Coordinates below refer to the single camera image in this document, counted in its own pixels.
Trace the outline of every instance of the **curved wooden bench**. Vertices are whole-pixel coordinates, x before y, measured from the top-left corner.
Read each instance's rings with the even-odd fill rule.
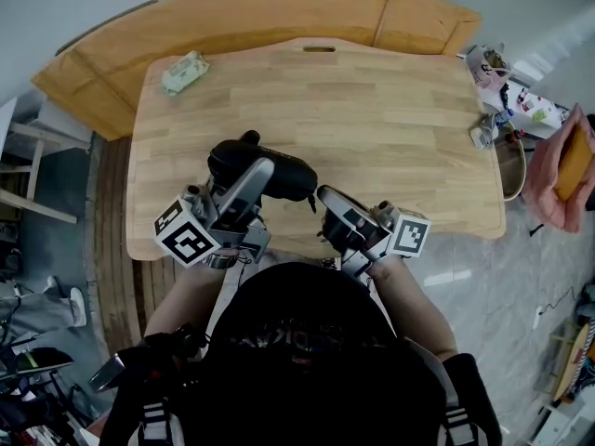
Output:
[[[441,0],[164,0],[77,40],[34,85],[108,140],[132,134],[156,59],[327,36],[403,53],[455,55],[481,16]]]

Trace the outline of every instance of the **gray pants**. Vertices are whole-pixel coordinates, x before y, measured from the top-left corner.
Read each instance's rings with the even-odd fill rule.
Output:
[[[18,305],[18,297],[0,298],[1,321],[8,320],[14,310],[8,322],[7,341],[27,333],[43,334],[74,325],[70,299],[61,298],[57,288],[39,294],[22,295]]]

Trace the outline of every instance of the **person's right arm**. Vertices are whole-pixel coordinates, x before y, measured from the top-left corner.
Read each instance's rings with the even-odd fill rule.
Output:
[[[441,361],[457,354],[448,321],[432,304],[398,256],[386,256],[367,273],[374,280],[380,300],[398,335],[409,337]]]

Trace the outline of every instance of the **pink chair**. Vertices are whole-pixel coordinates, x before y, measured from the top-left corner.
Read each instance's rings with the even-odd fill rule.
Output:
[[[553,136],[537,143],[527,171],[522,197],[541,223],[579,231],[585,203],[595,187],[594,154],[593,130],[576,105]]]

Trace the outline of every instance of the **backpack strap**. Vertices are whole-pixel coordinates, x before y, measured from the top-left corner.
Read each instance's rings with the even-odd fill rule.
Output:
[[[434,373],[440,384],[443,386],[446,396],[446,411],[444,421],[438,431],[438,446],[464,446],[476,445],[487,446],[487,437],[481,428],[469,421],[465,408],[460,406],[455,386],[453,385],[448,372],[435,355],[425,348],[407,339],[414,352],[424,361],[426,366]]]

